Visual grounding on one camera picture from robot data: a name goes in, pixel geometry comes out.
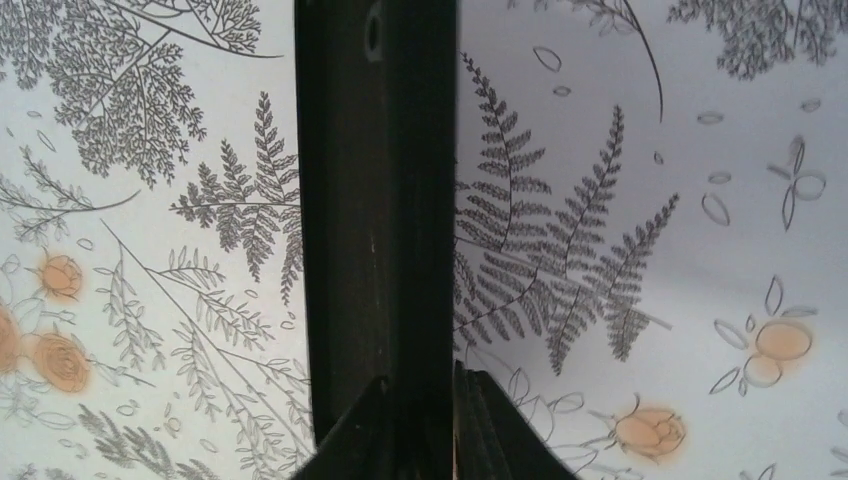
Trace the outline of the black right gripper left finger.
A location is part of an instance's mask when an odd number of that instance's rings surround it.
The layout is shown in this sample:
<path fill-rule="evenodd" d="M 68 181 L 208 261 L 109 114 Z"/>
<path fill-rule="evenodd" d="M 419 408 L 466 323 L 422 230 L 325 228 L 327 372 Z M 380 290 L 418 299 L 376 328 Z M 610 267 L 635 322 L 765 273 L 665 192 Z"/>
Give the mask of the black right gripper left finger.
<path fill-rule="evenodd" d="M 365 479 L 376 468 L 378 446 L 386 433 L 388 408 L 388 379 L 377 376 L 293 479 Z"/>

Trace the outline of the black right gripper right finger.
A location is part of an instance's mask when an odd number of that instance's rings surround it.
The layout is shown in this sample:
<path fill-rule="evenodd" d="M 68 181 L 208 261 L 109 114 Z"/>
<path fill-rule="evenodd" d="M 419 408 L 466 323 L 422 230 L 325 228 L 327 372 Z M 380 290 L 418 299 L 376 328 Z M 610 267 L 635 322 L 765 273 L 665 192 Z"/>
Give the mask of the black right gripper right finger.
<path fill-rule="evenodd" d="M 486 371 L 453 365 L 455 477 L 575 480 Z"/>

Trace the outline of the floral patterned table mat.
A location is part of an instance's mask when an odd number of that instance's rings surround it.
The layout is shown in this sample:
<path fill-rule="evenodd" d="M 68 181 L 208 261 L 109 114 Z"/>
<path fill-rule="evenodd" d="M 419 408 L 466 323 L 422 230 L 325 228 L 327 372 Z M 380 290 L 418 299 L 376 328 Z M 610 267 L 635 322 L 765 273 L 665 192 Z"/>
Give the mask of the floral patterned table mat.
<path fill-rule="evenodd" d="M 779 1 L 464 5 L 462 321 L 497 307 L 516 260 L 581 293 L 590 332 L 504 342 L 466 327 L 488 369 L 585 479 L 847 475 L 847 30 Z M 1 303 L 82 379 L 1 376 L 9 479 L 283 479 L 315 444 L 295 275 L 298 197 L 273 102 L 207 100 L 199 163 L 142 195 L 71 172 L 55 120 L 113 98 L 83 32 L 143 80 L 197 75 L 190 36 L 243 57 L 270 35 L 258 1 L 1 5 Z M 555 370 L 554 358 L 563 366 Z"/>

